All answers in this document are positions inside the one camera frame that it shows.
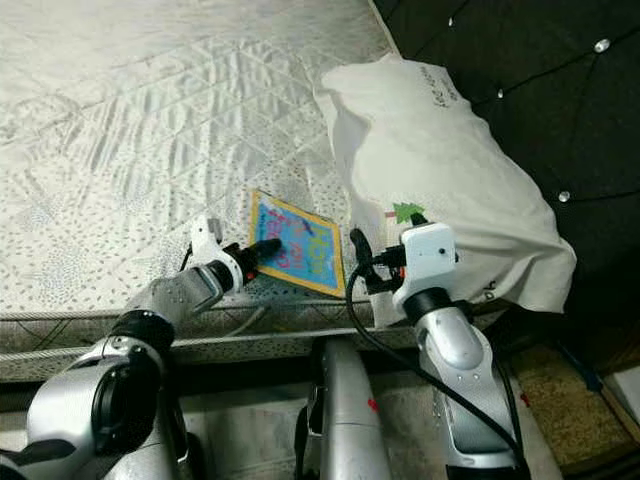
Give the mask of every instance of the pillow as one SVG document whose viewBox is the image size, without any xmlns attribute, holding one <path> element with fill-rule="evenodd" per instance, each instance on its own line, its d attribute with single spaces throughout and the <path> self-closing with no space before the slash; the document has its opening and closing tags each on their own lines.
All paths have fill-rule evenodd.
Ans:
<svg viewBox="0 0 640 480">
<path fill-rule="evenodd" d="M 315 93 L 351 223 L 374 253 L 397 245 L 409 214 L 422 210 L 454 230 L 452 298 L 562 312 L 573 249 L 536 184 L 500 150 L 444 68 L 387 55 L 329 71 Z M 377 311 L 388 316 L 389 295 L 385 302 Z M 376 325 L 400 319 L 375 312 Z"/>
</svg>

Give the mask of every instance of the white mattress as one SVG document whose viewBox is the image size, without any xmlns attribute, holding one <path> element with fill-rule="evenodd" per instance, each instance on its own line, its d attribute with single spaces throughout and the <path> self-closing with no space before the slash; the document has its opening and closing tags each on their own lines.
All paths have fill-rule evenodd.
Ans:
<svg viewBox="0 0 640 480">
<path fill-rule="evenodd" d="M 122 308 L 176 272 L 202 211 L 246 243 L 253 188 L 346 239 L 312 88 L 389 50 L 366 0 L 2 0 L 0 12 L 0 319 Z M 263 278 L 234 302 L 280 290 Z"/>
</svg>

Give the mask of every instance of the black headboard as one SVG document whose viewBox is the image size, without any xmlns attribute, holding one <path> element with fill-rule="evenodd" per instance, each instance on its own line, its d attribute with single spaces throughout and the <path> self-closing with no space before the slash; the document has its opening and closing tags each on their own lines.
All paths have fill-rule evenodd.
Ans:
<svg viewBox="0 0 640 480">
<path fill-rule="evenodd" d="M 640 286 L 640 1 L 376 0 L 401 54 L 445 66 L 578 255 L 567 305 Z"/>
</svg>

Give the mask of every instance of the yellow border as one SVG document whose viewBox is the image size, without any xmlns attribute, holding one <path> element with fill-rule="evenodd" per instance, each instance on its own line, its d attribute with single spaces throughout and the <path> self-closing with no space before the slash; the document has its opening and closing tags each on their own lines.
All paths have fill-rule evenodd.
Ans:
<svg viewBox="0 0 640 480">
<path fill-rule="evenodd" d="M 309 280 L 303 280 L 298 277 L 294 277 L 293 275 L 289 275 L 288 273 L 281 272 L 276 270 L 273 267 L 258 267 L 259 272 L 266 273 L 267 275 L 271 275 L 275 278 L 280 278 L 282 280 L 286 280 L 291 283 L 295 283 L 296 285 L 301 285 L 303 287 L 310 288 L 317 292 L 326 293 L 328 295 L 333 295 L 334 297 L 344 297 L 345 295 L 345 284 L 344 284 L 344 268 L 342 266 L 342 242 L 340 241 L 340 228 L 335 223 L 329 222 L 322 217 L 318 217 L 309 212 L 305 212 L 304 210 L 300 210 L 298 207 L 294 207 L 293 205 L 289 205 L 282 200 L 278 200 L 271 195 L 264 193 L 260 190 L 254 190 L 251 195 L 251 201 L 253 205 L 251 206 L 251 229 L 249 230 L 249 242 L 255 243 L 255 227 L 258 222 L 258 212 L 259 212 L 259 203 L 260 203 L 260 195 L 264 195 L 269 197 L 269 199 L 278 207 L 284 208 L 290 212 L 295 213 L 307 220 L 327 227 L 333 233 L 333 245 L 334 245 L 334 269 L 336 272 L 336 277 L 338 281 L 338 286 L 336 288 L 329 288 L 320 283 L 310 282 Z"/>
</svg>

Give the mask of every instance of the mattress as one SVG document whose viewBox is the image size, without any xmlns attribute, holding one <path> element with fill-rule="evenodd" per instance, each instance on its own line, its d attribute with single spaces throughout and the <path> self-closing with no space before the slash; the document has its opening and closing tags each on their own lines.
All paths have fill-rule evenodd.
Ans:
<svg viewBox="0 0 640 480">
<path fill-rule="evenodd" d="M 366 0 L 0 2 L 1 353 L 80 347 L 177 271 L 191 220 L 248 240 L 265 190 L 341 227 L 349 205 L 313 100 L 391 49 Z M 344 326 L 340 301 L 261 277 L 183 338 Z"/>
</svg>

